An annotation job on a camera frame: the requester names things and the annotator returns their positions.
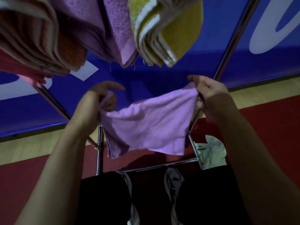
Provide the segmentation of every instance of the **wooden floor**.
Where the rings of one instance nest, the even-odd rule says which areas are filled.
[[[295,95],[300,95],[300,77],[231,92],[238,109]],[[0,165],[50,154],[62,131],[57,130],[0,143]],[[98,129],[91,137],[97,142]]]

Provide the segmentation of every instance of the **red floor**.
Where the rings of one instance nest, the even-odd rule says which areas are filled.
[[[300,96],[265,103],[241,110],[264,142],[269,152],[300,188]],[[205,134],[222,140],[216,126],[200,119],[192,134],[193,140],[205,142]],[[95,175],[96,151],[86,147],[83,178]],[[153,166],[169,161],[191,158],[189,146],[184,156],[169,156],[150,151],[132,151],[121,158],[104,158],[104,172],[121,168],[132,169]],[[0,166],[0,218],[1,224],[13,224],[26,203],[48,156],[41,156]],[[199,170],[196,163],[177,167],[183,176]],[[133,203],[139,212],[141,224],[171,224],[171,203],[163,186],[165,168],[131,173]]]

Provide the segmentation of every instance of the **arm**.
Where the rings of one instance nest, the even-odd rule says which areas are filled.
[[[82,97],[16,224],[74,224],[85,142],[100,122],[99,99],[106,95],[108,87],[124,90],[118,83],[105,81],[96,84]],[[107,101],[105,110],[113,110],[115,104],[114,94]]]
[[[219,126],[249,217],[254,224],[300,224],[300,191],[240,114],[225,85],[191,75],[207,118]]]

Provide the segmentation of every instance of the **sneaker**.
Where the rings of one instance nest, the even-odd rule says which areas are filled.
[[[124,178],[124,181],[128,187],[130,197],[131,197],[132,185],[131,185],[131,181],[130,181],[128,174],[126,174],[125,172],[120,171],[120,170],[118,170],[116,172],[118,174],[122,175],[122,177]],[[140,217],[139,217],[139,214],[137,213],[136,207],[133,204],[131,204],[130,220],[127,222],[127,225],[140,225]]]
[[[177,195],[183,181],[184,178],[177,169],[171,167],[166,171],[164,183],[165,183],[165,189],[167,191],[167,194],[172,202],[172,210],[171,210],[172,225],[183,225],[178,221],[176,211],[175,211]]]

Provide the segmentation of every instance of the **hand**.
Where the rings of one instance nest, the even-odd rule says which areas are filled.
[[[202,97],[197,102],[197,106],[203,110],[210,122],[220,125],[224,121],[241,116],[223,83],[199,75],[189,75],[187,78],[195,83],[197,91]]]
[[[103,81],[90,88],[78,103],[75,113],[68,125],[72,126],[72,129],[77,131],[81,136],[89,136],[99,125],[99,104],[106,96],[108,88],[125,90],[122,85],[116,82]],[[114,92],[113,96],[106,101],[105,106],[102,108],[106,111],[113,111],[116,103],[117,95]]]

